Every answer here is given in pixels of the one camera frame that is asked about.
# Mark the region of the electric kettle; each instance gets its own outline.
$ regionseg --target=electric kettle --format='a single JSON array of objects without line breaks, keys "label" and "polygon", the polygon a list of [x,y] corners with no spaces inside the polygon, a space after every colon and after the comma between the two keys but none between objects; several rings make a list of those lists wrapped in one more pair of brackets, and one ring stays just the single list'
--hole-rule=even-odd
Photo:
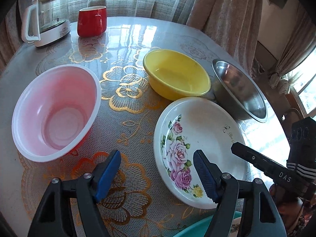
[{"label": "electric kettle", "polygon": [[[33,36],[29,36],[29,27]],[[70,32],[68,0],[34,0],[26,8],[22,20],[21,38],[36,47],[54,42]]]}]

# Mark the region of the pink rose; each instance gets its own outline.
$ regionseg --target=pink rose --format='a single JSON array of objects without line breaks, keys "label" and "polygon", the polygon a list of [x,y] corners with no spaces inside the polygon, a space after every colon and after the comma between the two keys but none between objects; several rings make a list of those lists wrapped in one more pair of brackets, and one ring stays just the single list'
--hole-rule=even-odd
[{"label": "pink rose", "polygon": [[182,126],[180,125],[179,122],[174,123],[174,125],[173,125],[173,131],[174,131],[176,134],[182,133]]},{"label": "pink rose", "polygon": [[188,160],[186,147],[179,140],[166,140],[165,148],[163,149],[162,159],[166,168],[170,171],[179,172],[184,168],[184,163]]},{"label": "pink rose", "polygon": [[190,168],[187,168],[187,170],[180,172],[176,172],[173,170],[170,173],[170,178],[179,188],[188,189],[192,181],[192,176],[190,173]]}]

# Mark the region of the lace tablecloth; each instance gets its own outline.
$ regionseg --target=lace tablecloth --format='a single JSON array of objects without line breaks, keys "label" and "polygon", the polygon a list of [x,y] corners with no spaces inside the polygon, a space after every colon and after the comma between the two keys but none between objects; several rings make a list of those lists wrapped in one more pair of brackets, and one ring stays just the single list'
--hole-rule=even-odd
[{"label": "lace tablecloth", "polygon": [[[79,38],[76,23],[71,34],[44,48],[23,44],[0,79],[0,210],[18,236],[27,232],[41,197],[53,177],[75,179],[91,172],[108,152],[122,152],[122,164],[108,197],[99,203],[112,236],[173,236],[212,214],[179,201],[158,174],[153,154],[155,124],[171,101],[155,93],[143,68],[143,57],[164,48],[187,54],[214,76],[211,62],[222,58],[240,67],[209,37],[193,28],[145,18],[109,17],[100,37]],[[15,104],[24,88],[39,74],[57,65],[80,64],[99,78],[102,101],[91,135],[78,150],[48,163],[20,155],[11,134]],[[213,99],[212,92],[205,98]],[[289,145],[271,106],[268,121],[238,121],[246,145],[281,164]],[[271,179],[253,166],[247,179]],[[76,200],[72,211],[78,236],[84,236]]]}]

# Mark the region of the yellow rose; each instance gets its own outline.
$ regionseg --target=yellow rose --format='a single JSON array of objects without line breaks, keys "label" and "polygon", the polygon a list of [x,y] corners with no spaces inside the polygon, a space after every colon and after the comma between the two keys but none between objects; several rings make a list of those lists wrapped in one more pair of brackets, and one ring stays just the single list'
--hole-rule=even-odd
[{"label": "yellow rose", "polygon": [[203,196],[203,191],[198,185],[194,185],[192,190],[193,196],[201,198]]}]

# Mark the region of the teal bowl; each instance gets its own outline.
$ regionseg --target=teal bowl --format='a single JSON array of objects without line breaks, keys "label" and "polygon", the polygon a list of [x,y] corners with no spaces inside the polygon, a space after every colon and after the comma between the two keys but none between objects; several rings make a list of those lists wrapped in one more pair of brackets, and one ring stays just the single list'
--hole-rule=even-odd
[{"label": "teal bowl", "polygon": [[[241,213],[236,211],[234,214],[234,219],[238,217],[241,217]],[[174,237],[203,237],[210,225],[212,218],[213,216],[204,218],[177,233]]]}]

